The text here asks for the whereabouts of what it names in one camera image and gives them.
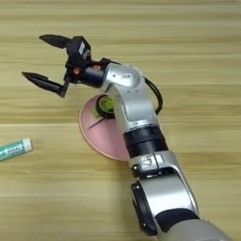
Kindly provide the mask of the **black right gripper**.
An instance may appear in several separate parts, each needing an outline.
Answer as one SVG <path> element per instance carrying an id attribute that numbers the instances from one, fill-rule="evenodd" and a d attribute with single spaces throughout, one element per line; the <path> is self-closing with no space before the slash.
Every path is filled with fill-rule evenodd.
<path id="1" fill-rule="evenodd" d="M 66 48 L 71 42 L 70 38 L 52 34 L 41 35 L 40 39 L 61 49 Z M 100 88 L 104 82 L 105 65 L 100 62 L 90 61 L 90 63 L 85 66 L 77 66 L 68 60 L 65 67 L 66 77 L 64 78 L 63 85 L 50 81 L 47 76 L 37 73 L 22 72 L 22 75 L 39 88 L 51 91 L 61 98 L 65 97 L 70 82 L 93 88 Z"/>

